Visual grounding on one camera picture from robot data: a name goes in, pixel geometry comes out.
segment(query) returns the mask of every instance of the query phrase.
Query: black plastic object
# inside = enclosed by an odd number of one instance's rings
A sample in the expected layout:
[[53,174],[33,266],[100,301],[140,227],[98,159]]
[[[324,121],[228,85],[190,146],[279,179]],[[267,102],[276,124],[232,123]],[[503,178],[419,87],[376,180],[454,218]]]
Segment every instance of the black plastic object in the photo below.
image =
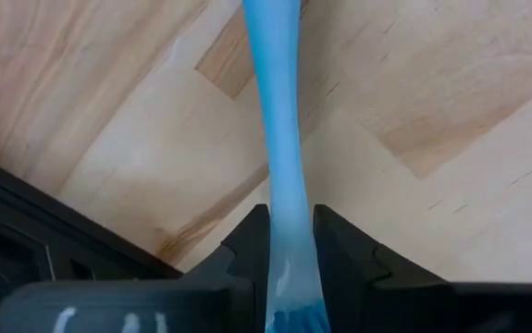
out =
[[532,332],[532,284],[450,283],[326,206],[314,217],[332,332]]
[[[264,332],[269,217],[258,205],[178,280],[39,284],[7,299],[0,333]],[[324,205],[314,231],[332,332],[532,332],[532,285],[450,283],[370,238]]]
[[[0,333],[263,333],[269,250],[267,207],[253,211],[201,264],[179,280],[60,282],[25,287],[0,309]],[[168,325],[159,328],[157,318]]]
[[0,302],[36,281],[181,273],[0,169]]

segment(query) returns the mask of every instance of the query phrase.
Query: black plastic frame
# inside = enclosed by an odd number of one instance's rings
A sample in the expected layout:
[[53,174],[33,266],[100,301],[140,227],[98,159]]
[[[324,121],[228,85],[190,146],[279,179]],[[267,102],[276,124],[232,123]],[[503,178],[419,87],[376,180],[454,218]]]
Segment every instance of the black plastic frame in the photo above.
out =
[[[177,269],[1,168],[0,237],[32,252],[24,264],[37,267],[40,281],[181,277]],[[75,274],[75,263],[91,274]],[[10,268],[0,256],[0,302],[12,290],[34,282]]]

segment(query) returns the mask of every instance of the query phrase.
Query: wood grain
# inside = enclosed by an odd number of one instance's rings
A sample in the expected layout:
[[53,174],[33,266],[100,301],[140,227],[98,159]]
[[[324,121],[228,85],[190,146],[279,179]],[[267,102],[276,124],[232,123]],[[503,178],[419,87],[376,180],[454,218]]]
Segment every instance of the wood grain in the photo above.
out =
[[[190,268],[268,200],[240,5],[0,0],[0,166]],[[446,278],[532,278],[532,1],[311,1],[299,64],[313,202]]]
[[[301,15],[304,15],[307,4],[308,0],[302,0]],[[242,6],[237,8],[195,68],[232,99],[236,99],[254,77]]]
[[0,1],[0,165],[57,193],[201,6]]

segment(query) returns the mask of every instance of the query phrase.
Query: stretched blue slime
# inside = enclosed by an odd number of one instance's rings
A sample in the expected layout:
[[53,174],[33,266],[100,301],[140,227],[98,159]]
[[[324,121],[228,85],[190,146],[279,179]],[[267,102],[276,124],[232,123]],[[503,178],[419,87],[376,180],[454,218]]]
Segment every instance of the stretched blue slime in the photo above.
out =
[[270,171],[266,332],[329,332],[297,113],[301,0],[243,0]]

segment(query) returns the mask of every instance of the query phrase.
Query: wooden panel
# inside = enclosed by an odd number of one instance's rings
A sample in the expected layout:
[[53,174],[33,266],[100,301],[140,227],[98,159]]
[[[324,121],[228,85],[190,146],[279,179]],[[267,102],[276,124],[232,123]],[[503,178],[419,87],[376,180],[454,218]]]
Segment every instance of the wooden panel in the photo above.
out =
[[418,4],[346,4],[339,98],[423,178],[532,99],[532,2]]
[[[449,280],[532,282],[532,99],[425,179],[338,111],[303,144],[312,203]],[[265,182],[179,263],[214,250],[254,204]]]
[[202,2],[0,1],[0,165],[58,192]]
[[[202,257],[268,195],[240,5],[0,0],[0,166]],[[311,1],[299,65],[313,201],[451,277],[497,239],[486,221],[530,231],[507,212],[532,212],[532,1]]]
[[[302,0],[304,15],[308,0]],[[242,6],[239,6],[225,28],[218,34],[196,69],[228,97],[235,99],[254,76],[254,62],[245,27]]]

